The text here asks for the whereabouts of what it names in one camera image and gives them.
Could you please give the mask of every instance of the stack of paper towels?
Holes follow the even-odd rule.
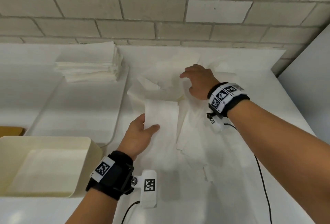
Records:
[[[113,42],[70,45],[55,61],[55,71],[67,82],[116,81],[122,68],[122,55]]]

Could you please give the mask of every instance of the plastic bin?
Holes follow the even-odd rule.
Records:
[[[0,138],[0,196],[82,196],[103,152],[88,137]]]

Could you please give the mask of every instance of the black cable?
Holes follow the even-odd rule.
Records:
[[[233,126],[233,125],[231,125],[229,123],[224,123],[224,125],[232,126],[234,129],[237,130],[237,128],[235,126]],[[262,172],[261,172],[261,168],[260,168],[260,164],[259,164],[258,158],[256,156],[254,156],[254,158],[257,161],[259,172],[260,172],[260,176],[261,176],[261,180],[262,180],[262,185],[264,186],[264,191],[265,191],[265,195],[266,195],[266,199],[267,199],[267,203],[268,203],[268,209],[269,209],[269,220],[270,220],[270,223],[273,224],[273,221],[272,221],[272,211],[270,209],[270,202],[269,202],[267,191],[266,191],[264,177],[262,176]]]
[[[125,213],[125,215],[124,215],[124,218],[123,218],[122,224],[124,223],[125,217],[126,217],[128,211],[131,209],[131,207],[133,207],[134,205],[139,204],[139,203],[140,203],[140,201],[137,201],[137,202],[134,202],[132,205],[129,206],[129,208],[126,210],[126,213]]]

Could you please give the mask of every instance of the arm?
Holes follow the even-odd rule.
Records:
[[[207,99],[219,83],[200,65],[180,75],[192,82],[190,93]],[[330,219],[330,145],[276,117],[249,100],[228,112],[252,152],[316,223]]]
[[[143,130],[144,114],[131,122],[117,150],[129,155],[133,160],[149,145],[151,137],[159,130],[153,125]],[[66,224],[109,224],[112,223],[117,201],[91,188]]]

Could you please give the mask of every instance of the beige tile wall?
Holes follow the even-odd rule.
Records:
[[[330,22],[330,0],[251,1],[240,24],[186,22],[189,0],[0,0],[2,43],[282,48],[283,71]]]

